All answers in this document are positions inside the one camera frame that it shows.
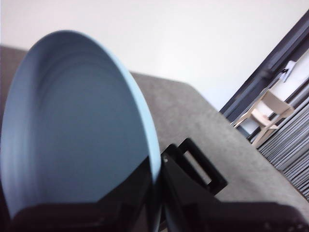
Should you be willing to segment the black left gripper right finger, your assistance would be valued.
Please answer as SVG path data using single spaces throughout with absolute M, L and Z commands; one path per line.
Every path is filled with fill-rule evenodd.
M 222 202 L 169 155 L 162 157 L 164 210 L 170 232 L 307 232 L 309 223 L 289 205 Z

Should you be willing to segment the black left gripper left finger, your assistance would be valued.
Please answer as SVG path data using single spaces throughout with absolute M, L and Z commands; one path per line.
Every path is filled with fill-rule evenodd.
M 149 232 L 147 203 L 152 178 L 145 159 L 132 174 L 94 203 L 40 204 L 17 213 L 11 232 Z

